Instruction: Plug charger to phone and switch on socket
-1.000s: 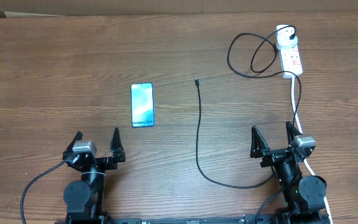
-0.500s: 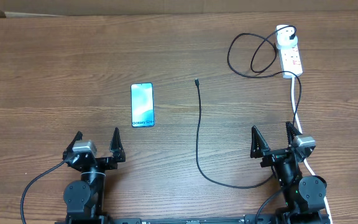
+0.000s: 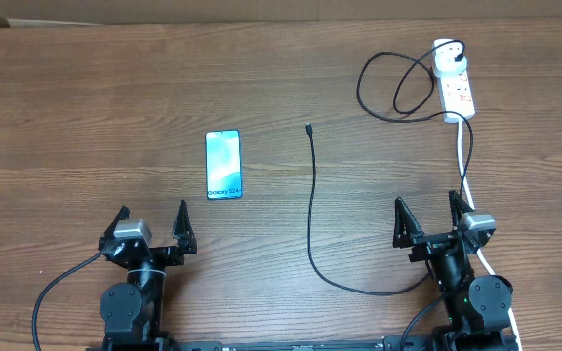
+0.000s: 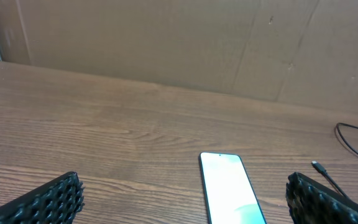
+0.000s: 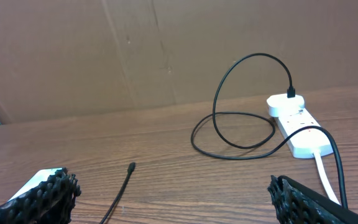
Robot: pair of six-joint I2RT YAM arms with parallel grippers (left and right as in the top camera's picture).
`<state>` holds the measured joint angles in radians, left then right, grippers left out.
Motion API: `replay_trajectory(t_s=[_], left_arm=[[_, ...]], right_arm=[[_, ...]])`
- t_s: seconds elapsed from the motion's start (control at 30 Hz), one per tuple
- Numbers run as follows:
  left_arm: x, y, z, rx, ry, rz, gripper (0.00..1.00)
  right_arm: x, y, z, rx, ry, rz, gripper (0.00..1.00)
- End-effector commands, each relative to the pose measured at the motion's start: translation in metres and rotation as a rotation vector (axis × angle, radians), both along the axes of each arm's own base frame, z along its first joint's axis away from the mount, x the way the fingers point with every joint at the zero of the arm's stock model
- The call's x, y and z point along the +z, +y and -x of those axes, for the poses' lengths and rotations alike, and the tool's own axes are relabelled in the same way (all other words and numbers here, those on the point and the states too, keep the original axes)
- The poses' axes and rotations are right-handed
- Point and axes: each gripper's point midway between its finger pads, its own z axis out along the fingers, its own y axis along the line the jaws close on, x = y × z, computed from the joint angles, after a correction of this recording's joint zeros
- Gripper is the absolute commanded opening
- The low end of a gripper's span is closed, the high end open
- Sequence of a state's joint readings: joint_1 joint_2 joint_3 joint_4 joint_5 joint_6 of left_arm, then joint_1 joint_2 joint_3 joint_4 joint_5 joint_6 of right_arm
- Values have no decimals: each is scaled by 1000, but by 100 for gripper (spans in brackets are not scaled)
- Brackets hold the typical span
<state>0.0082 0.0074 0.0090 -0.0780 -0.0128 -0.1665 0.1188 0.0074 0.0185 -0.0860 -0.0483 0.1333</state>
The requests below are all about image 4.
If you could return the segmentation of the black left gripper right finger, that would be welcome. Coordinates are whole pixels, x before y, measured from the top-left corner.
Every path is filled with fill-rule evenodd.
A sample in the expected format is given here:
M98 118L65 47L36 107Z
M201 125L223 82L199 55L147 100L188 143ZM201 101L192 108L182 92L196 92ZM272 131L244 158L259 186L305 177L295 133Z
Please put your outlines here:
M306 175L288 176L286 200L295 224L358 224L358 204Z

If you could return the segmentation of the black smartphone lit screen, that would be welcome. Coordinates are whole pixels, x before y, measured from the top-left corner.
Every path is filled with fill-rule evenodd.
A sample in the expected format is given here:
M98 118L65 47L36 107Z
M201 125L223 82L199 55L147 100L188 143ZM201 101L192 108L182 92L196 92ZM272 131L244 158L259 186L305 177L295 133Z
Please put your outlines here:
M240 156L202 152L199 160L211 224L266 224Z

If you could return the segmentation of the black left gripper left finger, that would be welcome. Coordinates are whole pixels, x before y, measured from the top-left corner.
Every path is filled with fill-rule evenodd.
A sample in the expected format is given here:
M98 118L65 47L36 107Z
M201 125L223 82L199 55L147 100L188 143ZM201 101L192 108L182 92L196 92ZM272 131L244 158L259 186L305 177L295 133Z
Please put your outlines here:
M0 206L0 224L72 223L84 207L83 183L70 171Z

